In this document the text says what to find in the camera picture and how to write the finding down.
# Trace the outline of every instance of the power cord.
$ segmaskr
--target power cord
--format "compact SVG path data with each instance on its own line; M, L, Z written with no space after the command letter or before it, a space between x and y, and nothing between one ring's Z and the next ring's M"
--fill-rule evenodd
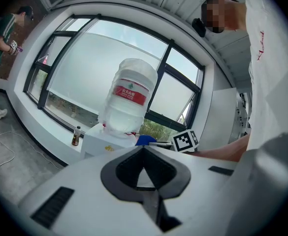
M4 133L1 133L0 136L1 136L1 135L4 135L4 134L7 134L7 133L12 133L12 134L14 134L14 135L20 136L22 139L24 139L24 140L33 148L33 150L34 150L35 152L37 152L37 153L39 153L40 155L42 155L42 156L45 158L45 160L47 160L48 162L50 162L51 164L53 164L53 166L54 166L56 169L61 170L60 168L56 167L56 165L55 165L52 161L50 161L49 159L47 159L47 158L44 156L44 154L42 154L40 151L37 151L22 135L16 134L16 133L11 132L11 131L7 131L7 132L4 132ZM13 157L10 158L8 161L1 163L0 166L2 166L2 165L5 164L5 163L11 162L11 161L15 158L16 153L15 153L13 150L11 150L10 148L8 148L7 145L4 144L1 140L0 140L0 143L1 143L2 145L4 145L9 151L11 151L11 152L14 154Z

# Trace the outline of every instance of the window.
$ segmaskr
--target window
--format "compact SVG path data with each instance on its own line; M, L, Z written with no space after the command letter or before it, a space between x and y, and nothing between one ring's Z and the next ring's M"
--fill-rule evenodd
M24 92L64 127L79 125L86 132L98 124L115 73L127 58L146 61L158 74L139 134L169 141L190 128L203 67L173 40L124 20L67 19L42 47Z

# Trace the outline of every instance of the black window frame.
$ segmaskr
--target black window frame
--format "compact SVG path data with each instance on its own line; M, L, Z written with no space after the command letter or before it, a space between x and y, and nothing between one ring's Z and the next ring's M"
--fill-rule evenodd
M183 48L181 48L178 44L175 43L175 41L173 39L168 39L166 37L164 37L163 35L149 29L146 28L144 26L141 26L139 24L124 20L124 19L119 19L119 18L114 18L114 17L107 17L107 16L102 16L101 14L97 14L97 15L72 15L70 16L68 19L66 19L60 26L66 26L69 22L70 19L80 19L80 18L84 18L84 19L89 19L89 21L87 23L85 23L80 30L78 31L66 31L66 30L56 30L54 33L51 34L51 36L46 40L46 42L44 43L44 45L42 46L41 50L39 51L39 53L37 54L37 56L35 57L35 60L28 72L28 76L25 82L25 86L24 86L24 90L23 92L31 99L31 101L37 105L37 108L42 110L46 115L48 115L51 119L53 119L54 121L56 121L58 124L60 124L61 126L63 126L64 128L66 128L67 130L73 132L74 131L74 126L72 126L71 124L67 123L66 121L62 120L61 118L59 118L58 116L56 116L55 114L53 114L52 112L50 112L48 109L45 108L45 104L49 95L49 91L47 90L48 85L53 77L54 72L56 71L56 68L59 64L59 62L62 60L64 54L67 52L67 50L70 48L70 46L73 44L73 42L79 37L79 35L82 33L82 29L91 23L92 20L96 19L97 21L99 20L104 20L104 21L110 21L110 22L114 22L114 23L118 23L118 24L122 24L122 25L126 25L132 28L135 28L137 30L143 31L159 40L161 40L162 42L167 44L167 48L160 60L159 66L157 68L157 74L158 74L158 80L157 80L157 84L156 87L154 89L154 92L152 94L151 100L148 104L148 108L147 108L147 112L145 115L145 118L151 121L154 121L160 125L166 126L168 128L174 129L178 132L182 132L184 130L187 129L191 129L192 124L194 122L195 119L195 115L197 112L197 108L199 105L199 100L200 100L200 96L201 96L201 92L202 92L202 86L201 88L199 88L196 85L196 82L193 83L190 79L188 79L185 75L183 75L181 72L179 72L178 70L176 70L175 68L173 68L171 65L167 64L167 59L169 57L170 51L171 49L175 49L176 51L178 51L179 53L181 53L183 56L185 56L188 60L190 60L200 71L202 72L204 71L205 66L201 65L195 58L193 58L188 52L186 52ZM45 65L43 63L38 62L38 58L40 56L40 54L43 52L43 50L47 47L47 45L49 44L49 42L56 36L62 36L62 37L69 37L70 39L68 40L68 42L64 45L64 47L61 49L61 51L59 52L59 54L57 55L57 57L55 58L53 64L51 66L49 65ZM31 93L29 92L29 87L30 87L30 83L32 81L32 77L34 76L35 73L38 72L38 70L42 70L44 72L47 73L47 77L43 83L42 86L42 90L40 93L40 98L39 100L36 100ZM186 116L186 120L185 123L186 125L183 125L175 120L172 120L170 118L167 118L159 113L156 113L152 110L150 110L150 106L153 102L154 96L158 90L159 84L161 82L161 79L164 75L164 73L170 75L171 77L175 78L176 80L178 80L180 83L182 83L184 86L188 87L190 90L192 90L194 92L194 96L191 100L191 105L189 107L187 116Z

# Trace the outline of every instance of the gray floor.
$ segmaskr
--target gray floor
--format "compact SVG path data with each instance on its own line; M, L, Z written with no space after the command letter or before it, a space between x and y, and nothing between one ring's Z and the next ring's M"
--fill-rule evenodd
M9 106L6 95L0 93L0 109L4 108L8 109L8 114L0 120L0 134L7 131L20 134L29 141L36 150L42 152L17 121ZM0 166L0 195L13 204L18 204L28 192L59 171L51 163L46 161L42 155L35 152L21 137L7 133L2 135L0 140L16 153L15 158L11 162ZM0 163L9 160L12 155L12 152L0 144ZM44 155L58 168L62 168L60 164L48 155L45 153Z

